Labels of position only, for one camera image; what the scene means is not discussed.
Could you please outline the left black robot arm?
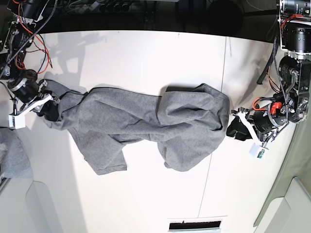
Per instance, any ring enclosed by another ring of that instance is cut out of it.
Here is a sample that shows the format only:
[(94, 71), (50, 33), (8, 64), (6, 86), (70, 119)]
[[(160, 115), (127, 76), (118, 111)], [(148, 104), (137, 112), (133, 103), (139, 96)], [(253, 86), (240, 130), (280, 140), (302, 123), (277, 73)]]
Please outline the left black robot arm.
[(226, 135), (240, 141), (247, 139), (267, 143), (274, 140), (290, 123), (307, 117), (311, 81), (311, 2), (277, 1), (279, 32), (269, 62), (257, 83), (270, 77), (275, 66), (279, 83), (269, 81), (272, 97), (258, 97), (251, 109), (240, 107), (231, 113), (234, 119)]

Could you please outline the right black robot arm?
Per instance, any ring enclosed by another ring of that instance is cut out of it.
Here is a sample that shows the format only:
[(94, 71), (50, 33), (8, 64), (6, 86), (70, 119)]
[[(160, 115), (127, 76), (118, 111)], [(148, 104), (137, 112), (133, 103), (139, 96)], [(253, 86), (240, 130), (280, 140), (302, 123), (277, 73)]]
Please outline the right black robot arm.
[[(46, 26), (55, 13), (57, 1), (52, 11), (44, 18), (43, 12), (49, 5), (47, 0), (11, 0), (7, 8), (13, 14), (5, 21), (0, 33), (0, 83), (13, 102), (13, 118), (33, 111), (39, 117), (57, 121), (59, 98), (47, 88), (46, 80), (38, 76), (52, 67), (52, 60), (40, 31)], [(36, 51), (44, 53), (38, 70), (27, 69), (24, 64), (27, 50), (39, 42)]]

